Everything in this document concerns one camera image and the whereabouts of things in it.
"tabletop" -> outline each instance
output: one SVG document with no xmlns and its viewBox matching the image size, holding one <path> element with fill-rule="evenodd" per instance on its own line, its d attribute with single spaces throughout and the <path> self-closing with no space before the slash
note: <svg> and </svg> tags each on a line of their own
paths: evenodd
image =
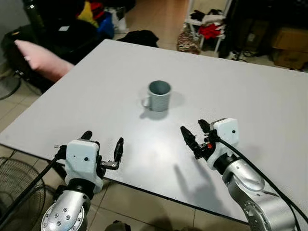
<svg viewBox="0 0 308 231">
<path fill-rule="evenodd" d="M 170 109 L 143 108 L 154 80 L 172 86 Z M 195 160 L 180 127 L 197 140 L 198 119 L 236 118 L 238 148 L 307 212 L 308 75 L 275 67 L 103 41 L 1 134 L 0 143 L 52 159 L 61 145 L 93 132 L 103 160 L 123 137 L 118 171 L 106 177 L 246 221 L 221 176 Z"/>
</svg>

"yellow cloth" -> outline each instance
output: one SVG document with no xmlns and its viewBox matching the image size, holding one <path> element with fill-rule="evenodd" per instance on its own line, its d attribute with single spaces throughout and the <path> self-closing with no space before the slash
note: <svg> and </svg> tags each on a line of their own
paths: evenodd
<svg viewBox="0 0 308 231">
<path fill-rule="evenodd" d="M 85 2 L 85 7 L 77 19 L 91 23 L 93 26 L 98 28 L 98 23 L 93 19 L 91 4 L 88 1 Z"/>
</svg>

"pink pillow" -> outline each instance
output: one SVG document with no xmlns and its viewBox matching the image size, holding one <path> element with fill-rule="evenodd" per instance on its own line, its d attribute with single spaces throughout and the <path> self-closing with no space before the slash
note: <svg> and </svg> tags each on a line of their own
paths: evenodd
<svg viewBox="0 0 308 231">
<path fill-rule="evenodd" d="M 34 43 L 15 40 L 15 44 L 29 63 L 31 69 L 52 82 L 61 79 L 74 67 L 71 63 Z"/>
</svg>

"mug handle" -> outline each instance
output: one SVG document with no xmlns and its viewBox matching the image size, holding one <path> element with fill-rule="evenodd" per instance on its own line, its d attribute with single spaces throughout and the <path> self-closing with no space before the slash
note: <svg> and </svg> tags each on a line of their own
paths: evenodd
<svg viewBox="0 0 308 231">
<path fill-rule="evenodd" d="M 151 108 L 150 97 L 141 100 L 141 105 L 147 109 Z"/>
</svg>

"gray mug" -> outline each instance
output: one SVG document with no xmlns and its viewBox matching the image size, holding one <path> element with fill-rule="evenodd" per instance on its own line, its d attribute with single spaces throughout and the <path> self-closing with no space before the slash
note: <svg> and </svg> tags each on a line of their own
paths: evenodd
<svg viewBox="0 0 308 231">
<path fill-rule="evenodd" d="M 169 107 L 171 86 L 165 81 L 157 80 L 149 85 L 149 98 L 142 105 L 152 111 L 163 112 Z"/>
</svg>

